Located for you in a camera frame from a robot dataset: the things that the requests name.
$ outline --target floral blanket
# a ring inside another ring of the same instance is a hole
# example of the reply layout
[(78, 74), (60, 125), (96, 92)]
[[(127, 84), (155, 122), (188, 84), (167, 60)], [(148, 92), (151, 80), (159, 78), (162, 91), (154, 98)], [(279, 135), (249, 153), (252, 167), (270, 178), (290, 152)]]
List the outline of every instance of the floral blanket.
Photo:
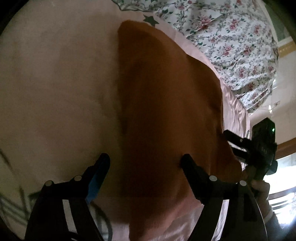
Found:
[(113, 0), (153, 12), (199, 48), (249, 113), (271, 94), (278, 53), (256, 0)]

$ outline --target brown cloth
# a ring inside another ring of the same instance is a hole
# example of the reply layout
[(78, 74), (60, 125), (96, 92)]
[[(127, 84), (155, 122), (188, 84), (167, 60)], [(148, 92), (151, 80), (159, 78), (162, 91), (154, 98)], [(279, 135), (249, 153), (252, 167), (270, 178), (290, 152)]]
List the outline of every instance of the brown cloth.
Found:
[(222, 135), (213, 71), (146, 23), (123, 22), (118, 35), (129, 237), (149, 240), (201, 205), (179, 167), (183, 154), (223, 181), (239, 181), (241, 166)]

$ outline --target silver screw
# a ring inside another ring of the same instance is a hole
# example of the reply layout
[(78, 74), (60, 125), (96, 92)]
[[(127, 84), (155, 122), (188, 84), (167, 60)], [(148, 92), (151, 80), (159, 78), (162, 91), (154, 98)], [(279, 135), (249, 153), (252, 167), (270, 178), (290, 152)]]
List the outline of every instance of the silver screw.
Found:
[(76, 182), (80, 181), (81, 179), (82, 179), (82, 176), (80, 176), (80, 175), (77, 175), (77, 176), (74, 177), (74, 180)]
[(215, 181), (217, 181), (217, 177), (216, 176), (210, 176), (210, 180), (215, 182)]
[(52, 185), (52, 181), (51, 181), (51, 180), (46, 181), (46, 182), (45, 182), (45, 185), (46, 185), (47, 187), (51, 186), (51, 185)]
[(246, 186), (246, 185), (247, 185), (247, 183), (246, 183), (245, 181), (243, 181), (243, 180), (239, 181), (239, 183), (240, 183), (240, 185), (242, 185), (242, 186)]

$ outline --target star print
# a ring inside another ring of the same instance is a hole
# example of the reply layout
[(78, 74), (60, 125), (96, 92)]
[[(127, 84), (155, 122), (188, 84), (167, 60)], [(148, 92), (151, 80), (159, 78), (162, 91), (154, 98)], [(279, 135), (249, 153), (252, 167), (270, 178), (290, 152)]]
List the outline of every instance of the star print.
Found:
[(159, 22), (155, 21), (153, 16), (146, 16), (144, 15), (145, 19), (143, 20), (144, 22), (150, 23), (151, 26), (155, 27), (155, 24), (159, 24)]

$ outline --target folded cloth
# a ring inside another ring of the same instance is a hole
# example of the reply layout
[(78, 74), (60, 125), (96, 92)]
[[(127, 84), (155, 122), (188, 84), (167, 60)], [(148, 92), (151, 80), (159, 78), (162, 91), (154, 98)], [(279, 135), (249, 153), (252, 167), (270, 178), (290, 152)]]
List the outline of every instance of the folded cloth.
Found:
[(239, 180), (241, 165), (222, 134), (214, 72), (146, 23), (125, 21), (118, 36), (129, 238), (149, 240), (201, 205), (179, 166), (183, 154), (228, 182)]

